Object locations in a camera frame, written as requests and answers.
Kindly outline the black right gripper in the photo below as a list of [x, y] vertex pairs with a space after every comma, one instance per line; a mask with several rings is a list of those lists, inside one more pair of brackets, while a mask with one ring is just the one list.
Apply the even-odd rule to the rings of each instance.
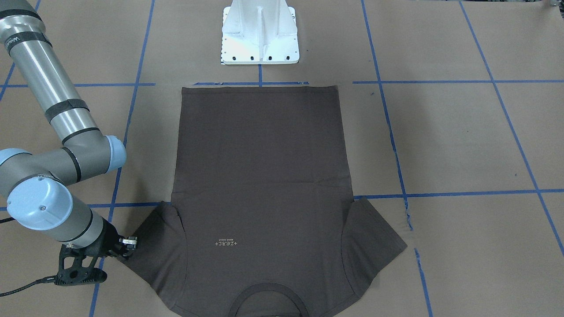
[[100, 235], [86, 247], [62, 246], [55, 285], [79, 286], [103, 283], [107, 273], [96, 267], [99, 258], [119, 257], [127, 260], [137, 249], [135, 236], [124, 237], [106, 219], [101, 219]]

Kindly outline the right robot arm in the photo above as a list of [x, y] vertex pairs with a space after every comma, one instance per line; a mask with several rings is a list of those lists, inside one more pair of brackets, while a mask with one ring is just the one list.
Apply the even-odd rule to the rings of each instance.
[[44, 21], [26, 0], [1, 2], [1, 44], [19, 68], [62, 146], [34, 155], [1, 151], [1, 195], [11, 218], [62, 244], [58, 273], [32, 282], [97, 284], [107, 274], [98, 259], [127, 259], [135, 237], [117, 229], [69, 191], [69, 185], [121, 168], [123, 142], [103, 135], [46, 37]]

